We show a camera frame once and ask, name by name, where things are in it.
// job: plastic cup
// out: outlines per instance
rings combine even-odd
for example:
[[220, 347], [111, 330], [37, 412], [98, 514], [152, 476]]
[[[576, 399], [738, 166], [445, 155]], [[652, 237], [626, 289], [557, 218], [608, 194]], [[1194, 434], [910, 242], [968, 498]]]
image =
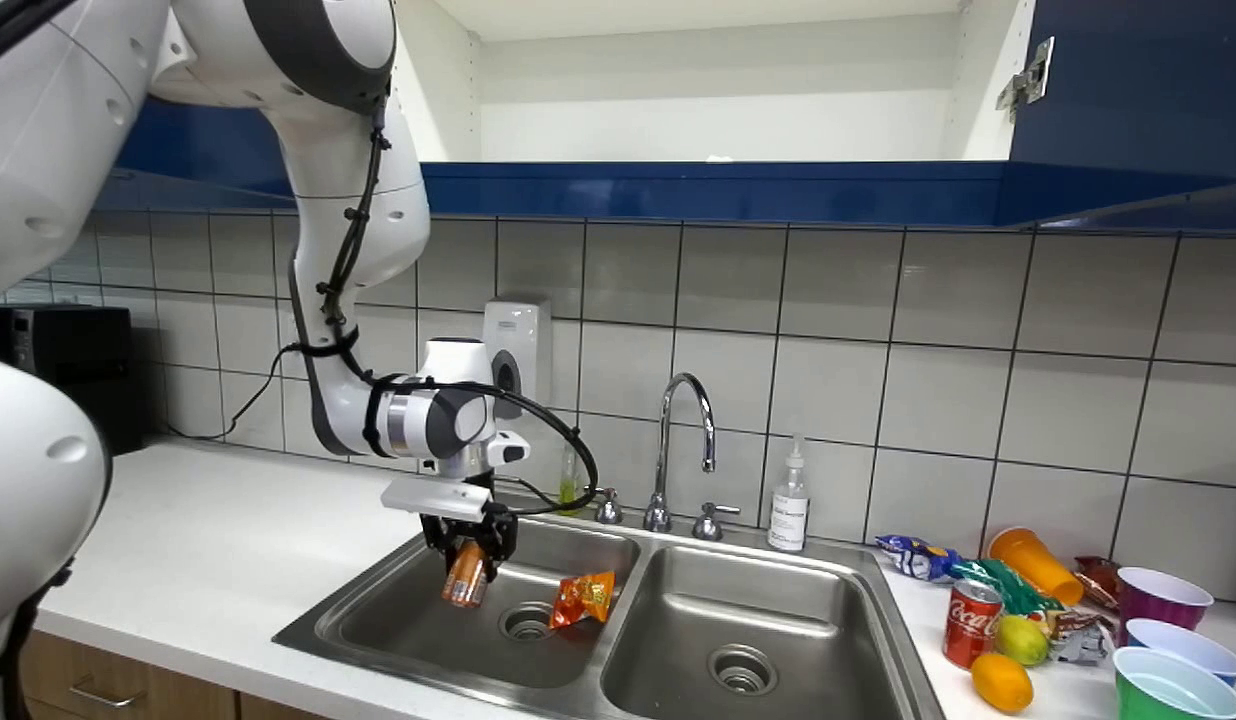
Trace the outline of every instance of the plastic cup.
[[1222, 684], [1236, 684], [1236, 652], [1180, 624], [1158, 624], [1145, 614], [1129, 619], [1129, 644], [1192, 659], [1194, 666], [1219, 674]]
[[1236, 720], [1236, 686], [1152, 648], [1113, 652], [1121, 720]]
[[1037, 592], [1075, 608], [1084, 598], [1084, 584], [1047, 551], [1047, 544], [1032, 526], [1004, 526], [986, 544], [986, 554], [1024, 576]]
[[1155, 567], [1121, 567], [1121, 624], [1129, 635], [1129, 619], [1147, 614], [1180, 629], [1199, 629], [1211, 608], [1211, 592], [1183, 576], [1167, 576]]

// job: faucet handle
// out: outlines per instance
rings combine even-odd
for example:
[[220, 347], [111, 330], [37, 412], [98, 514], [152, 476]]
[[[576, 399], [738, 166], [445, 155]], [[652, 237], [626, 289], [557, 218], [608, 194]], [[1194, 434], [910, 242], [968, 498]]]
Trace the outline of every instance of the faucet handle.
[[699, 520], [691, 523], [691, 535], [699, 535], [699, 539], [723, 539], [719, 514], [738, 514], [738, 506], [737, 506], [737, 502], [703, 498], [703, 502], [699, 502]]
[[619, 523], [624, 520], [613, 486], [603, 486], [595, 498], [601, 502], [593, 506], [593, 520], [601, 520], [601, 523]]

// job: stainless steel sink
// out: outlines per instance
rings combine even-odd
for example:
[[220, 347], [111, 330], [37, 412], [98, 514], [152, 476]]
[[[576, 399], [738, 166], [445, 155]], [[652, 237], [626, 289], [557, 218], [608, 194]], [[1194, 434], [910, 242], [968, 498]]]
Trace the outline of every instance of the stainless steel sink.
[[897, 720], [879, 629], [845, 567], [663, 549], [633, 595], [603, 666], [637, 717], [869, 717]]
[[[608, 629], [547, 631], [562, 576], [617, 567]], [[941, 705], [875, 558], [811, 544], [727, 544], [523, 520], [488, 605], [440, 598], [445, 562], [415, 535], [274, 641], [544, 717], [869, 717], [936, 720]]]

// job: kitchen counter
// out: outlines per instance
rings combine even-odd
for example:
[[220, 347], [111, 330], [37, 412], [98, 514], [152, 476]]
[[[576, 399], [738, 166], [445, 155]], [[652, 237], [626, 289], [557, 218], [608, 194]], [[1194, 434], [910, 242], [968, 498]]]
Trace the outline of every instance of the kitchen counter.
[[[38, 631], [239, 686], [320, 717], [514, 717], [429, 684], [331, 664], [272, 635], [420, 530], [378, 506], [387, 471], [207, 444], [152, 444], [114, 460], [114, 486]], [[888, 570], [950, 720], [993, 720], [941, 657], [949, 586]], [[1236, 648], [1236, 608], [1205, 631]], [[1044, 720], [1107, 720], [1107, 666], [1037, 666]]]

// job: white tile wall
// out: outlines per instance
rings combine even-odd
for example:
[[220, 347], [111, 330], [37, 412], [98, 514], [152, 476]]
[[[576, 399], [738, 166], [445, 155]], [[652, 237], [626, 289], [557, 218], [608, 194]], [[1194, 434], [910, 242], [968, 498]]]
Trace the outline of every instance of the white tile wall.
[[96, 216], [98, 281], [152, 289], [146, 216]]
[[1037, 526], [1058, 554], [1107, 554], [1121, 514], [1125, 476], [998, 462], [984, 535], [998, 526]]
[[998, 456], [1125, 471], [1145, 371], [1145, 361], [1015, 355]]
[[579, 225], [499, 225], [499, 295], [544, 295], [550, 314], [579, 314]]
[[579, 409], [613, 416], [658, 416], [673, 330], [584, 323]]
[[1134, 471], [1236, 483], [1236, 368], [1152, 368]]
[[780, 330], [888, 338], [899, 233], [787, 233]]
[[152, 285], [177, 293], [213, 293], [207, 216], [152, 216]]
[[483, 311], [497, 295], [497, 225], [435, 218], [415, 275], [424, 307]]
[[909, 237], [897, 338], [1011, 347], [1026, 237]]
[[1018, 347], [1147, 355], [1167, 262], [1173, 241], [1044, 237], [1026, 275]]
[[872, 444], [885, 361], [885, 343], [780, 338], [772, 430]]
[[617, 323], [673, 323], [681, 281], [681, 229], [593, 225], [584, 262], [584, 314]]
[[[157, 412], [220, 430], [294, 335], [294, 210], [96, 216], [88, 237], [7, 295], [133, 307]], [[1236, 595], [1236, 544], [1214, 551], [1214, 526], [1236, 535], [1236, 241], [1173, 256], [1173, 237], [435, 218], [424, 261], [363, 295], [363, 352], [415, 368], [429, 335], [474, 335], [497, 293], [544, 293], [562, 307], [557, 409], [633, 511], [663, 381], [691, 368], [723, 439], [719, 471], [689, 471], [699, 429], [674, 396], [681, 523], [699, 498], [762, 523], [787, 439], [808, 434], [811, 535], [976, 549], [1032, 523], [1058, 551], [1117, 539]], [[299, 374], [289, 361], [231, 439], [324, 456]], [[534, 447], [523, 471], [557, 486], [559, 453]]]
[[879, 453], [869, 535], [904, 530], [976, 551], [986, 476], [986, 460]]
[[681, 275], [681, 323], [727, 330], [774, 330], [785, 233], [689, 229]]
[[885, 444], [993, 456], [1006, 352], [890, 347]]
[[[772, 355], [772, 335], [674, 330], [674, 371], [699, 374], [719, 429], [768, 429]], [[681, 388], [673, 412], [699, 416], [696, 396]]]
[[1236, 363], [1236, 241], [1183, 241], [1158, 355]]
[[1132, 481], [1121, 562], [1147, 562], [1236, 598], [1236, 486]]
[[272, 262], [272, 216], [213, 216], [213, 281], [217, 293], [235, 295], [272, 295], [274, 293], [274, 262]]
[[[772, 490], [787, 476], [785, 468], [787, 447], [793, 439], [785, 434], [772, 434], [768, 444], [761, 526], [768, 526]], [[802, 439], [802, 483], [811, 496], [808, 535], [859, 544], [869, 511], [869, 476], [872, 476], [872, 447]]]

